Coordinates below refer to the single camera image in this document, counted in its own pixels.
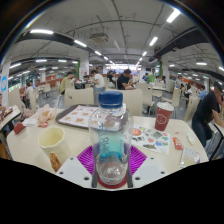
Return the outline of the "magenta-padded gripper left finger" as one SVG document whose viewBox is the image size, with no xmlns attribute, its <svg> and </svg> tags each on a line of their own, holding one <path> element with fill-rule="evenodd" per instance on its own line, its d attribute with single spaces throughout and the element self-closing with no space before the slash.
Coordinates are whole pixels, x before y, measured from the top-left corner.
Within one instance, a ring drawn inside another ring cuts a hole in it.
<svg viewBox="0 0 224 224">
<path fill-rule="evenodd" d="M 92 147 L 84 149 L 77 157 L 69 157 L 56 175 L 84 188 L 91 188 L 95 169 Z"/>
</svg>

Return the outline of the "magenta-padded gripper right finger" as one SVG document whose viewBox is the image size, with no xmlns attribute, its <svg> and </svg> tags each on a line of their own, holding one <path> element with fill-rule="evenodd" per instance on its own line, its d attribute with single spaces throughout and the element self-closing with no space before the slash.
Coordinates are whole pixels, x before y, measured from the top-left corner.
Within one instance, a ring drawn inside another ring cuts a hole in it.
<svg viewBox="0 0 224 224">
<path fill-rule="evenodd" d="M 166 170 L 155 157 L 147 157 L 138 148 L 132 146 L 129 156 L 129 188 L 140 188 L 166 176 Z"/>
</svg>

